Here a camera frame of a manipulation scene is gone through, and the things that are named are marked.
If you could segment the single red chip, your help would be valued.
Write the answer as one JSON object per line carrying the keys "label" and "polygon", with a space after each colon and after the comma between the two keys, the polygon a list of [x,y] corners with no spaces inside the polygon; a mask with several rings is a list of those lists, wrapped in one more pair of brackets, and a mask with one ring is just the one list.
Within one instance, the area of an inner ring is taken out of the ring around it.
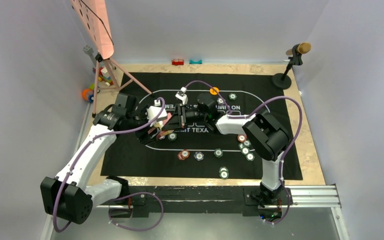
{"label": "single red chip", "polygon": [[158,135],[156,136],[158,140],[163,140],[165,139],[167,136],[167,132],[166,131],[161,131],[158,133]]}

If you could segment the red playing card box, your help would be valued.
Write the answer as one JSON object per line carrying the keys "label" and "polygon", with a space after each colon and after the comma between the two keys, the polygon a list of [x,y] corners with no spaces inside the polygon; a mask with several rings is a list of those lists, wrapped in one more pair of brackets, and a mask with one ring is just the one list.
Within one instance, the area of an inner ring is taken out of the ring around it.
{"label": "red playing card box", "polygon": [[[163,120],[163,121],[161,121],[160,122],[160,124],[159,124],[159,126],[162,128],[162,127],[164,127],[166,124],[167,124],[167,122],[171,119],[171,117],[172,117],[172,114],[169,112],[168,114],[167,114],[167,118],[165,119],[165,120]],[[152,128],[150,128],[148,131],[147,131],[147,133],[148,134],[155,134],[156,132],[157,132],[157,130],[158,130],[158,128],[157,127],[152,127]]]}

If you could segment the red chip stack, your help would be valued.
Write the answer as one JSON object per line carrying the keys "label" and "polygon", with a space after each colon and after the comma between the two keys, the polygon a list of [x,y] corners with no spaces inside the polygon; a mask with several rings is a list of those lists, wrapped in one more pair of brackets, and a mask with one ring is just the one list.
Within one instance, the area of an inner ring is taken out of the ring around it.
{"label": "red chip stack", "polygon": [[187,158],[189,158],[190,156],[190,152],[188,150],[181,150],[178,154],[177,154],[177,157],[179,160],[181,161],[184,161],[186,160]]}

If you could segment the blue chip stack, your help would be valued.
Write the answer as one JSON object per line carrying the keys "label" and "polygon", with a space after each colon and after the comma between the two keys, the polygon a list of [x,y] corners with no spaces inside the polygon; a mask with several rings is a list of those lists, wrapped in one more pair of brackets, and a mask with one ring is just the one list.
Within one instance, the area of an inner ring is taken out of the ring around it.
{"label": "blue chip stack", "polygon": [[196,151],[194,153],[194,158],[197,160],[197,161],[202,161],[204,159],[204,154],[200,151]]}

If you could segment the green chip stack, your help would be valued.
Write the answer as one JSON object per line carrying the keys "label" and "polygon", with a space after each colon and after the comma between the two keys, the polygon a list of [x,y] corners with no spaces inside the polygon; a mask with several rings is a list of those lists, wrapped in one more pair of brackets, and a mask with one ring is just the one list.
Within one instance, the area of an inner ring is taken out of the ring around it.
{"label": "green chip stack", "polygon": [[214,150],[213,154],[217,158],[221,158],[224,155],[224,152],[220,148],[217,148],[217,149]]}

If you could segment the red chips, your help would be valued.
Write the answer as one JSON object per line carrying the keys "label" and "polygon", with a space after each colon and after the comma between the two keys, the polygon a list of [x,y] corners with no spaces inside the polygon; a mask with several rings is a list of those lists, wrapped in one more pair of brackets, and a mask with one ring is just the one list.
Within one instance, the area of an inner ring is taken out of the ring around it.
{"label": "red chips", "polygon": [[237,140],[240,142],[240,143],[243,143],[247,140],[247,136],[245,134],[238,134],[237,135]]}

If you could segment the green chips group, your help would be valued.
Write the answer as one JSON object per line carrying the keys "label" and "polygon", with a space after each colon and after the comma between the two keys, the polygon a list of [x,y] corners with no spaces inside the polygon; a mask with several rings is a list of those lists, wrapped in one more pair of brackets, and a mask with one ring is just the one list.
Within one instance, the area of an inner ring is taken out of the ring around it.
{"label": "green chips group", "polygon": [[251,152],[251,142],[249,140],[245,140],[244,142],[239,143],[240,152],[246,157],[246,159],[252,162],[255,159],[254,154]]}

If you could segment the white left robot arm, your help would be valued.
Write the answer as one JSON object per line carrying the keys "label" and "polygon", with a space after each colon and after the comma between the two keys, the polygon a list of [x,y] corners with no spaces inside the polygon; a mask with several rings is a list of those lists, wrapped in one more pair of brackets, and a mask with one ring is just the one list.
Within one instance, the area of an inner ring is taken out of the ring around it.
{"label": "white left robot arm", "polygon": [[109,201],[122,205],[133,198],[126,179],[108,176],[102,183],[88,185],[93,170],[117,137],[124,134],[147,133],[156,123],[167,118],[165,100],[158,97],[154,104],[135,115],[137,98],[119,93],[116,101],[99,112],[87,137],[67,165],[55,177],[45,177],[40,184],[44,210],[53,218],[69,224],[82,224],[92,209]]}

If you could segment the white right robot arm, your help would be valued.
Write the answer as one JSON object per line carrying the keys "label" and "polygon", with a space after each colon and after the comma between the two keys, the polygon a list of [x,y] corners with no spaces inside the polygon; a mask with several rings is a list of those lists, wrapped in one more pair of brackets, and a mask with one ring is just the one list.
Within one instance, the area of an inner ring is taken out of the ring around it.
{"label": "white right robot arm", "polygon": [[163,131],[180,131],[192,123],[204,125],[220,135],[246,135],[262,159],[260,196],[268,204],[280,198],[284,189],[283,159],[293,138],[289,131],[266,109],[268,103],[285,100],[286,96],[270,98],[249,115],[228,115],[217,108],[216,99],[209,93],[197,97],[197,105],[177,104]]}

